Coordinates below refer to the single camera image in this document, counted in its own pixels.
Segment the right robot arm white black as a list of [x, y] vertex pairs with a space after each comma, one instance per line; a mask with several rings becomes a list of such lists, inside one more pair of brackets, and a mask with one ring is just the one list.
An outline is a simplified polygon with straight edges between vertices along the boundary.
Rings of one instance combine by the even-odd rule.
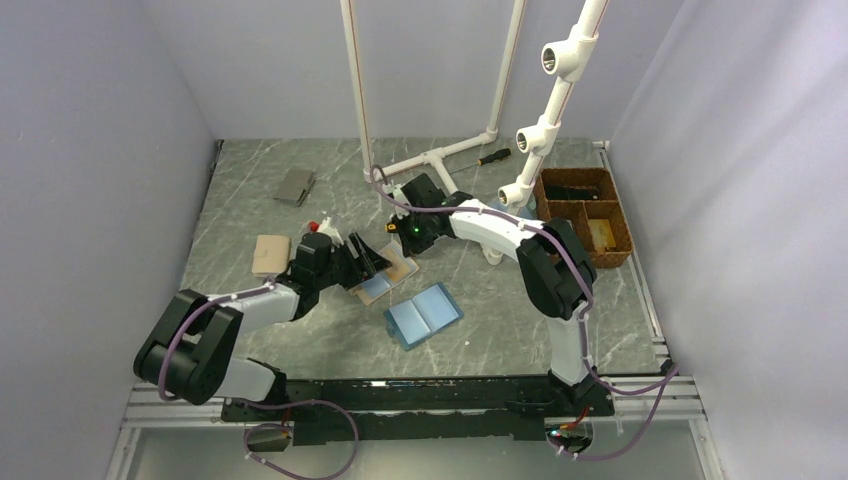
[[584, 382], [594, 374], [594, 361], [586, 334], [597, 272], [569, 222], [527, 220], [466, 200], [456, 207], [409, 207], [391, 217], [386, 231], [398, 236], [407, 257], [449, 237], [514, 259], [531, 304], [547, 317], [550, 372], [558, 380], [550, 391], [553, 406], [574, 415], [588, 404]]

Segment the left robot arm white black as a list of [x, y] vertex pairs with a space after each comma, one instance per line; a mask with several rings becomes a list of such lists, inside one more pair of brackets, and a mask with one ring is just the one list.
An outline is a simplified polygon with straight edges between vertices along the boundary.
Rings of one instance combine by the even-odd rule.
[[164, 401], [245, 399], [258, 417], [275, 419], [287, 406], [286, 376], [269, 364], [235, 357], [238, 338], [299, 320], [323, 290], [349, 290], [391, 265], [356, 233], [341, 242], [307, 233], [287, 269], [255, 288], [218, 295], [177, 292], [136, 354], [133, 372], [156, 385]]

